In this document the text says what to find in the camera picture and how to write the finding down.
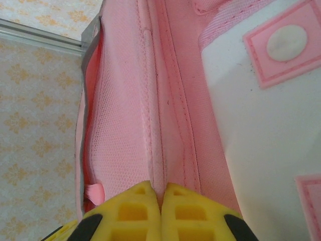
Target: patterned wallpaper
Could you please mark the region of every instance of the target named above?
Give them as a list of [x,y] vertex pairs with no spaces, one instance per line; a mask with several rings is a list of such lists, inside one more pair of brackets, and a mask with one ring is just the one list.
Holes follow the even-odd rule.
[[0,39],[0,240],[41,240],[76,218],[80,62]]
[[102,0],[0,1],[0,18],[80,40]]

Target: pink backpack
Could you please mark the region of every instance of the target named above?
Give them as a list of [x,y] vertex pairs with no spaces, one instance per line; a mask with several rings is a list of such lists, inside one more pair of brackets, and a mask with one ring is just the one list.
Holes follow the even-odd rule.
[[200,51],[272,0],[105,0],[84,56],[76,132],[77,213],[150,180],[238,210]]

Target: white oval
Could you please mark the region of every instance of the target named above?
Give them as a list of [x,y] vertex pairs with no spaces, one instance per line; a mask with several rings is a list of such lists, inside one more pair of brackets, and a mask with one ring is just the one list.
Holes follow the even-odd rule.
[[307,33],[298,25],[287,25],[276,30],[268,40],[268,55],[280,62],[299,56],[307,44]]

